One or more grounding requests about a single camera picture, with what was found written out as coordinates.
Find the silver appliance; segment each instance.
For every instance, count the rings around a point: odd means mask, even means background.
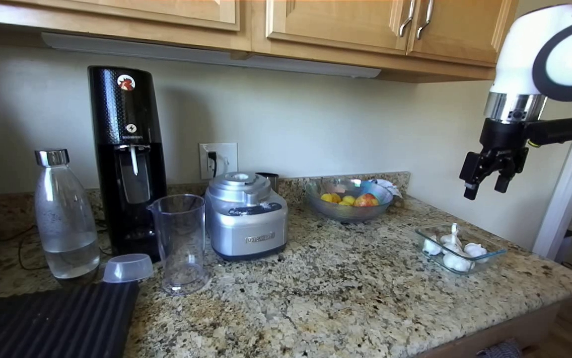
[[[287,247],[287,202],[257,174],[227,174],[208,190],[208,237],[225,261],[257,259]]]

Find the cabinet handle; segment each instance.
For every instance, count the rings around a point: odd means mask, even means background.
[[[420,27],[420,31],[418,31],[418,40],[422,40],[426,29],[430,27],[430,23],[432,23],[432,13],[434,13],[434,0],[430,0],[430,5],[428,5],[426,23],[424,23],[424,25]]]
[[[412,21],[414,21],[414,11],[416,11],[416,7],[418,7],[418,0],[412,0],[410,3],[410,9],[408,9],[408,19],[406,19],[406,23],[400,27],[400,38],[404,38],[406,36],[406,29],[412,25]]]

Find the fruit bowl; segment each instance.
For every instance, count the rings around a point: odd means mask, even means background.
[[[400,190],[384,180],[311,180],[305,188],[307,208],[333,221],[364,223],[380,217],[400,198]]]

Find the small white dish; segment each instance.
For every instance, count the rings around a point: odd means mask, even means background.
[[[154,263],[144,253],[112,257],[104,271],[104,283],[112,285],[146,281],[150,277],[154,277]]]

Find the dish drying mat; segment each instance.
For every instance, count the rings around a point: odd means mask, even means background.
[[[122,357],[138,289],[94,285],[0,299],[0,357]]]

